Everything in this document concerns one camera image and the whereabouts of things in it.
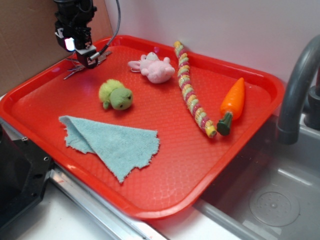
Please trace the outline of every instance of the sink drain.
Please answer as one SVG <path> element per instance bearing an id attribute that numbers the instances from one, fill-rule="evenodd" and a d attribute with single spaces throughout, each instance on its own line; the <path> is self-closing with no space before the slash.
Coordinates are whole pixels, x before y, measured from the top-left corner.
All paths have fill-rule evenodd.
<path id="1" fill-rule="evenodd" d="M 291 224 L 299 215 L 298 200 L 278 186 L 266 186 L 250 198 L 250 210 L 260 222 L 274 227 Z"/>

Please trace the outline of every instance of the pink plush toy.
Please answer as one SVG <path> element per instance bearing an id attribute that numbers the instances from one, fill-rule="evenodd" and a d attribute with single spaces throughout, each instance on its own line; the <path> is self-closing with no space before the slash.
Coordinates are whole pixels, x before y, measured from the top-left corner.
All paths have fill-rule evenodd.
<path id="1" fill-rule="evenodd" d="M 164 83 L 175 73 L 175 69 L 170 65 L 170 59 L 165 57 L 161 61 L 154 52 L 143 54 L 139 61 L 128 62 L 128 66 L 132 72 L 141 72 L 153 84 Z"/>

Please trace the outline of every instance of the faucet spout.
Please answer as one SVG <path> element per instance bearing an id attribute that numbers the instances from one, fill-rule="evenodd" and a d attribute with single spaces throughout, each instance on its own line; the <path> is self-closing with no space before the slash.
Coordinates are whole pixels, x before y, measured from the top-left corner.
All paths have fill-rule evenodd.
<path id="1" fill-rule="evenodd" d="M 308 108 L 304 110 L 304 123 L 310 128 L 320 130 L 319 67 L 320 35 L 315 36 L 304 48 L 291 73 L 276 124 L 278 142 L 289 145 L 298 141 L 300 118 L 306 101 Z M 316 86 L 310 88 L 317 71 Z"/>

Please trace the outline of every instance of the black cable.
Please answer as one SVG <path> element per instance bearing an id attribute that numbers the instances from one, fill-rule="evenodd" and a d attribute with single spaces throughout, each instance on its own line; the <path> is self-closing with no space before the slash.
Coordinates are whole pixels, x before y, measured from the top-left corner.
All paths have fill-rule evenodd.
<path id="1" fill-rule="evenodd" d="M 121 11 L 120 11 L 119 0 L 115 0 L 115 1 L 116 1 L 116 5 L 117 5 L 117 8 L 118 8 L 118 23 L 117 23 L 116 30 L 115 30 L 113 36 L 110 38 L 108 43 L 106 45 L 104 45 L 104 47 L 99 51 L 100 55 L 102 55 L 107 50 L 107 48 L 109 47 L 110 43 L 115 39 L 115 37 L 117 36 L 117 34 L 119 32 L 120 21 L 121 21 Z"/>

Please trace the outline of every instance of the stainless steel sink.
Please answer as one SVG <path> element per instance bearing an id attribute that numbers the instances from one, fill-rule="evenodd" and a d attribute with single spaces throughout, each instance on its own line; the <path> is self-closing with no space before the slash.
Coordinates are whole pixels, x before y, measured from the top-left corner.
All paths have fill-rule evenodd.
<path id="1" fill-rule="evenodd" d="M 275 132 L 272 116 L 201 199 L 211 218 L 236 226 L 243 239 L 318 240 L 320 132 L 300 126 L 294 145 L 278 143 Z"/>

